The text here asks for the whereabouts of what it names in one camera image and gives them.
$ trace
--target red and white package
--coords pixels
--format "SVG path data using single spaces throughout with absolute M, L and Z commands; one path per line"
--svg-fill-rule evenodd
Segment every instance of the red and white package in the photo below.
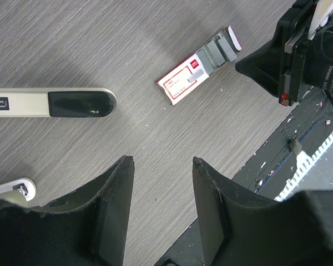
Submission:
M 172 105 L 177 104 L 208 78 L 200 58 L 194 54 L 158 81 Z

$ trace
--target black machine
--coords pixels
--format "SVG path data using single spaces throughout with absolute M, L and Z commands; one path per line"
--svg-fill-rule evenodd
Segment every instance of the black machine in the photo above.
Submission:
M 291 106 L 312 87 L 333 104 L 333 0 L 298 0 L 279 20 L 273 39 L 236 64 L 279 103 Z

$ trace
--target red logo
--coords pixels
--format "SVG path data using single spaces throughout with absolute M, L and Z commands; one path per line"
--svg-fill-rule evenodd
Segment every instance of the red logo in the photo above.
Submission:
M 191 62 L 191 66 L 192 66 L 194 69 L 197 68 L 197 67 L 199 66 L 199 63 L 196 61 L 196 59 L 193 60 L 193 61 Z

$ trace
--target white plastic part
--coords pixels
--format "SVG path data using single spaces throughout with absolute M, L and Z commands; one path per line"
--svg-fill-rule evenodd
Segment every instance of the white plastic part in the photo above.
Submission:
M 231 40 L 232 40 L 232 42 L 233 42 L 233 45 L 234 45 L 235 49 L 236 49 L 237 51 L 241 51 L 241 50 L 242 50 L 242 46 L 240 45 L 240 43 L 239 43 L 239 41 L 238 41 L 238 38 L 237 38 L 237 36 L 234 34 L 233 29 L 232 29 L 231 26 L 228 26 L 228 27 L 227 27 L 227 33 L 228 33 L 229 37 L 231 37 Z
M 323 27 L 327 24 L 330 14 L 333 13 L 333 0 L 319 0 L 311 26 L 309 29 L 309 40 L 313 40 L 316 35 L 316 31 L 319 27 Z
M 0 98 L 8 98 L 9 105 L 0 117 L 49 117 L 48 93 L 55 91 L 104 91 L 116 108 L 115 95 L 105 88 L 0 88 Z
M 13 187 L 24 184 L 27 188 L 27 195 L 25 195 L 26 201 L 32 200 L 36 196 L 36 186 L 31 179 L 21 178 L 15 181 L 11 181 L 5 184 L 0 185 L 0 194 L 13 191 Z

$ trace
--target wood grain surface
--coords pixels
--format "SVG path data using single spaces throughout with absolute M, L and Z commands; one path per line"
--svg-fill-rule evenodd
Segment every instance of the wood grain surface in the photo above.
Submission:
M 193 156 L 232 178 L 289 113 L 228 64 L 176 107 L 154 82 L 232 25 L 250 54 L 293 0 L 0 0 L 0 88 L 106 87 L 103 119 L 0 119 L 0 184 L 29 177 L 32 204 L 135 160 L 125 265 L 153 265 L 196 218 Z

